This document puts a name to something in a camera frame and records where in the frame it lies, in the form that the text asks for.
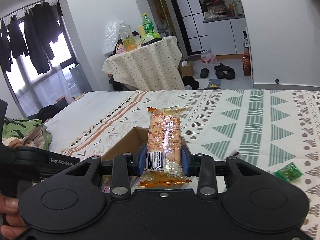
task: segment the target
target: cardboard box on floor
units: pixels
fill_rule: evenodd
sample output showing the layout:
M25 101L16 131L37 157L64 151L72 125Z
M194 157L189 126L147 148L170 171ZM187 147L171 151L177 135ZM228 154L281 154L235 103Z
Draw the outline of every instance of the cardboard box on floor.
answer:
M125 136L121 138L110 150L102 157L103 161L113 160L113 158L122 153L136 153L141 144L148 142L149 129L139 126L133 127ZM181 138L181 144L187 145L184 138Z
M193 71L193 63L191 61L188 61L186 66L183 66L183 62L180 62L179 64L179 69L180 69L180 73L182 75L182 77L185 77L185 76L192 76L193 77L193 74L194 74L194 71Z

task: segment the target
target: red bottle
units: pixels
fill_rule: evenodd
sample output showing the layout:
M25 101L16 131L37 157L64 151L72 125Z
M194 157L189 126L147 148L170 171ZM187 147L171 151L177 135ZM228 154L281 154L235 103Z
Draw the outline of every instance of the red bottle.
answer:
M251 65L250 65L250 58L248 54L244 54L242 58L242 64L243 64L243 74L245 76L251 76Z

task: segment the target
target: hand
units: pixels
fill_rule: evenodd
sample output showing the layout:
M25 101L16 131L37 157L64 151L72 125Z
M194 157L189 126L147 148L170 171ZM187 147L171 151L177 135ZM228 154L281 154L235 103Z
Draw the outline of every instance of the hand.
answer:
M27 229L18 211L17 198L9 198L0 194L0 213L6 214L5 218L10 225L0 227L5 238L14 239Z

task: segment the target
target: orange snack wrapper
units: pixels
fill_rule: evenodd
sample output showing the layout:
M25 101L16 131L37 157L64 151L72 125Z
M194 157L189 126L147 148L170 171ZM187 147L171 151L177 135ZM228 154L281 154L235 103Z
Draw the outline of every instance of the orange snack wrapper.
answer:
M180 114L184 108L148 107L150 126L146 167L140 186L170 186L191 182L182 175Z

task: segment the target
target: window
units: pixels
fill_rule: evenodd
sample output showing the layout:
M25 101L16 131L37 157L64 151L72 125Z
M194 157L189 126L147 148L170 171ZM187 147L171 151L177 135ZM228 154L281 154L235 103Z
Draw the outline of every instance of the window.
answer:
M13 58L12 71L5 73L26 116L38 113L41 108L56 103L63 96L67 99L66 93L70 98L80 94L69 70L77 64L75 54L62 18L58 24L63 31L56 43L50 42L55 57L49 61L50 70L47 73L38 74L30 56L24 54ZM19 27L24 37L24 23L21 22Z

